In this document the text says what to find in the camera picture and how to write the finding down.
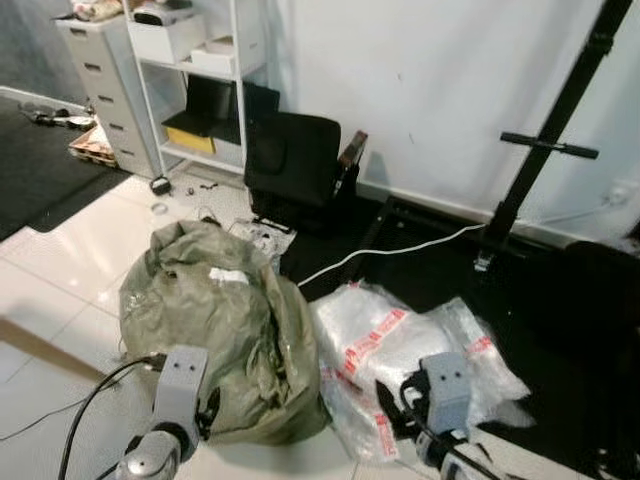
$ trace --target white wall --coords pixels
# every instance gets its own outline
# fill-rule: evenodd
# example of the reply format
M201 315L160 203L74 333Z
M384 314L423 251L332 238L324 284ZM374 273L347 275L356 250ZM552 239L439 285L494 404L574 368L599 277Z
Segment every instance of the white wall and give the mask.
M370 134L361 181L472 212L490 212L526 149L503 130L540 128L600 0L269 0L270 81L283 109L339 121L343 142ZM634 2L612 54L563 141L596 162L553 156L523 216L597 207L612 179L640 181L640 18ZM589 238L622 234L640 201L554 223Z

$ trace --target power outlet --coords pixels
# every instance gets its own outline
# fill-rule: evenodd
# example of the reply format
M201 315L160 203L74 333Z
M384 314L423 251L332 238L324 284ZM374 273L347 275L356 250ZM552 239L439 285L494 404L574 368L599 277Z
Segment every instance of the power outlet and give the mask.
M604 204L619 207L629 203L640 188L640 183L629 180L614 180L611 187L604 194Z

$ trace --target white shelf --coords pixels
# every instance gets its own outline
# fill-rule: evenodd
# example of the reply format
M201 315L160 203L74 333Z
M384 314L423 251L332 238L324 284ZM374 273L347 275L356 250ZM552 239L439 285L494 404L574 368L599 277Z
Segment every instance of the white shelf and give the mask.
M242 166L229 163L229 161L225 160L225 158L221 157L220 155L202 152L193 148L183 147L182 145L176 145L175 143L171 142L165 142L160 145L160 150L163 153L167 153L169 155L186 158L187 160L192 160L194 162L202 163L214 168L219 168L221 170L226 170L228 172L237 173L239 175L242 175L244 173L244 169L242 168Z
M139 58L141 63L146 63L149 65L155 65L158 67L169 68L171 70L178 70L180 72L192 73L194 75L200 75L201 77L213 78L216 80L227 80L232 81L236 79L234 74L227 73L216 73L210 70L206 70L204 68L199 68L193 65L189 60L184 60L178 63L163 63L157 62L155 60L147 60L145 58ZM242 76L245 77L247 75L251 75L252 73L260 70L265 66L265 62L260 62L254 65L247 65L242 69Z

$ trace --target black floor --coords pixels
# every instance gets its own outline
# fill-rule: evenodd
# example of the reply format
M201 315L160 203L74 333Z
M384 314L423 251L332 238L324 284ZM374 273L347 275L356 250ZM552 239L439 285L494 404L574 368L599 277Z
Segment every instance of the black floor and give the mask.
M25 225L55 228L129 176L73 158L67 147L80 134L35 125L0 98L0 241Z
M299 282L358 249L368 225L379 218L379 207L358 200L356 208L325 238L298 233L282 260L283 273ZM404 248L446 235L424 225L390 221L371 247ZM617 344L609 340L598 344L594 338L597 340L600 331L598 322L611 323L612 316L619 313L607 307L610 300L601 295L597 282L589 289L589 282L583 287L572 280L563 281L562 275L570 279L572 273L563 271L562 262L556 262L555 256L561 252L528 245L522 251L526 254L501 257L492 275L478 277L472 267L478 245L459 238L415 253L369 256L353 278L364 277L383 285L419 312L461 296L490 325L507 364L533 392L521 406L537 421L534 427L486 424L483 428L595 477L594 448L601 441L595 438L599 428L596 423L606 418L607 409L617 405L615 395L606 391L607 379L603 376L609 372L604 365L610 356L605 343ZM344 280L342 273L336 270L302 287L303 294L314 300L330 293ZM589 321L588 302L581 295L592 301L601 295L604 304L596 307L601 312ZM582 331L588 325L596 325L595 333ZM614 399L608 405L594 401L597 392L603 390L603 398Z

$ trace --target baseboard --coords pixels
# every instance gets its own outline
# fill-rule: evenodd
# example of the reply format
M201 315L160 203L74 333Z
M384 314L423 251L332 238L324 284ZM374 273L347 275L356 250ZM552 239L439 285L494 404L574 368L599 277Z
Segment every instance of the baseboard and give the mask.
M358 194L373 200L385 201L389 195L394 195L405 200L409 200L415 203L419 203L429 208L441 210L450 215L456 215L466 218L473 222L488 223L493 217L493 212L489 210L480 210L461 205L454 202L443 201L434 197L421 195L414 192L409 192L401 188L388 187L369 181L358 182ZM545 227L544 225L532 225L530 223L518 222L513 226L512 232L516 235L520 235L537 242L544 243L546 245L552 245L554 247L564 248L568 244L580 241L592 239L567 233L554 228Z
M47 107L55 109L66 108L69 110L69 113L74 115L84 114L84 107L82 105L65 102L64 100L58 100L44 95L38 95L37 93L18 90L17 88L11 88L4 85L0 85L0 97L10 98L21 103L33 102L36 105L46 105Z

